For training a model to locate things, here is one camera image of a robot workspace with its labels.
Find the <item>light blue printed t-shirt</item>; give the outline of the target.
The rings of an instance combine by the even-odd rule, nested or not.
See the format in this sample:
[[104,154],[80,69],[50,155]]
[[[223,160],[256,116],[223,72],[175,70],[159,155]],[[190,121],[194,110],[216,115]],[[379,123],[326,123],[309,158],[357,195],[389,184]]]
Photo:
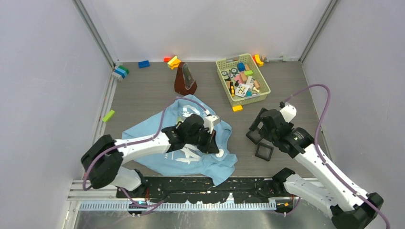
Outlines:
[[[215,114],[212,108],[196,96],[187,95],[168,106],[162,126],[176,125],[192,114],[205,117],[207,111],[212,115]],[[215,125],[214,129],[216,131],[215,141],[219,149],[224,151],[221,157],[217,157],[215,154],[204,154],[192,145],[185,145],[181,150],[144,156],[135,161],[164,176],[201,174],[210,177],[215,185],[219,185],[234,172],[237,157],[227,148],[232,133],[231,126],[225,121],[221,121]]]

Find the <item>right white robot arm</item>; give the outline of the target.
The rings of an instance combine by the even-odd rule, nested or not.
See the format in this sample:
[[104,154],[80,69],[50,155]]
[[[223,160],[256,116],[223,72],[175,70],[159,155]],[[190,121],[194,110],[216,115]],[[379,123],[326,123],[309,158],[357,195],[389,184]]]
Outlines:
[[273,175],[273,191],[304,198],[324,212],[337,229],[364,229],[377,216],[383,198],[376,192],[368,193],[351,181],[319,149],[305,129],[295,128],[292,119],[297,111],[286,105],[280,110],[262,108],[246,134],[253,142],[266,140],[302,164],[323,185],[307,182],[296,172],[284,168]]

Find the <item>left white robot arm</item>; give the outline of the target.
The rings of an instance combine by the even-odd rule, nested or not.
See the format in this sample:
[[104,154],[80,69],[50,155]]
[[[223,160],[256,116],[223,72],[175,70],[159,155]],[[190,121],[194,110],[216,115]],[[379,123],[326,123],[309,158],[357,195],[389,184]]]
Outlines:
[[134,197],[146,193],[146,184],[141,174],[129,170],[123,165],[139,157],[153,154],[165,154],[191,145],[206,154],[222,154],[216,141],[214,126],[220,118],[209,114],[201,117],[192,114],[175,126],[160,128],[157,133],[132,139],[113,139],[111,135],[101,136],[81,157],[85,169],[84,181],[89,181],[89,188],[100,189],[114,185],[129,191]]

